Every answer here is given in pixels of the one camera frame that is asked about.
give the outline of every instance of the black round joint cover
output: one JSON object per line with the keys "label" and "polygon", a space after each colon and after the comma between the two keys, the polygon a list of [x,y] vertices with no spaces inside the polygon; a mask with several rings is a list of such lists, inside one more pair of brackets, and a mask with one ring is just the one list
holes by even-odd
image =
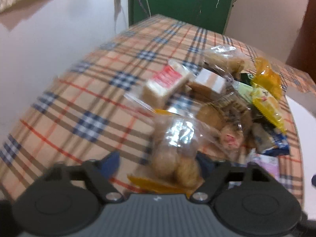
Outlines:
{"label": "black round joint cover", "polygon": [[38,188],[23,193],[12,208],[17,223],[29,233],[61,236],[93,222],[99,212],[97,198],[76,186]]}
{"label": "black round joint cover", "polygon": [[217,197],[214,209],[224,225],[247,236],[287,234],[301,217],[299,202],[286,190],[232,188]]}

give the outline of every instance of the checkered tablecloth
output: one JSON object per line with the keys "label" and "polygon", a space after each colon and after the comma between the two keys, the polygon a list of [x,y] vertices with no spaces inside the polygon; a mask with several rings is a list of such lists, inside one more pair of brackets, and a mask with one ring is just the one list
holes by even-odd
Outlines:
{"label": "checkered tablecloth", "polygon": [[[0,179],[5,194],[16,199],[44,170],[57,161],[69,165],[101,159],[112,151],[121,154],[118,174],[111,179],[121,192],[141,190],[127,179],[148,163],[152,127],[127,113],[124,93],[142,84],[174,58],[194,72],[199,71],[199,52],[228,43],[251,60],[252,47],[160,15],[131,27],[73,65],[30,107],[11,131],[0,150]],[[315,92],[307,73],[278,65],[283,87]],[[280,101],[288,129],[290,156],[282,156],[280,181],[302,203],[303,173],[300,144],[288,104]],[[194,97],[177,93],[168,106],[194,111]],[[224,155],[205,149],[214,158]],[[244,147],[236,162],[244,163]]]}

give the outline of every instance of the ribbed gray panel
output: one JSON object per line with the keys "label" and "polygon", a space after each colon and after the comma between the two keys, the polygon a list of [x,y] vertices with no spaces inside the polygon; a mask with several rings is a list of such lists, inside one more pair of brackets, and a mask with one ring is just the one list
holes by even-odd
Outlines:
{"label": "ribbed gray panel", "polygon": [[193,204],[183,194],[132,194],[124,203],[107,205],[94,223],[67,237],[189,236],[240,237],[221,225],[207,205]]}

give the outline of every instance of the purple package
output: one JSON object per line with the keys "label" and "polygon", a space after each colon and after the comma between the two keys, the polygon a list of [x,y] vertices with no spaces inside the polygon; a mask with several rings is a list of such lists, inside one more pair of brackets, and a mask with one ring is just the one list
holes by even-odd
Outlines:
{"label": "purple package", "polygon": [[247,158],[247,163],[255,162],[262,168],[264,168],[270,175],[272,175],[277,181],[279,181],[280,171],[279,171],[279,160],[276,157],[271,157],[267,155],[257,154],[255,149],[253,149]]}

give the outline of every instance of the white wall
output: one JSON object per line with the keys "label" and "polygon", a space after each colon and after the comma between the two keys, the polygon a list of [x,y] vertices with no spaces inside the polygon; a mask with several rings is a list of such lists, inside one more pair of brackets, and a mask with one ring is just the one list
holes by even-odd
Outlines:
{"label": "white wall", "polygon": [[308,0],[237,0],[225,35],[285,62],[302,25]]}
{"label": "white wall", "polygon": [[127,0],[26,0],[0,14],[0,141],[53,77],[126,28]]}

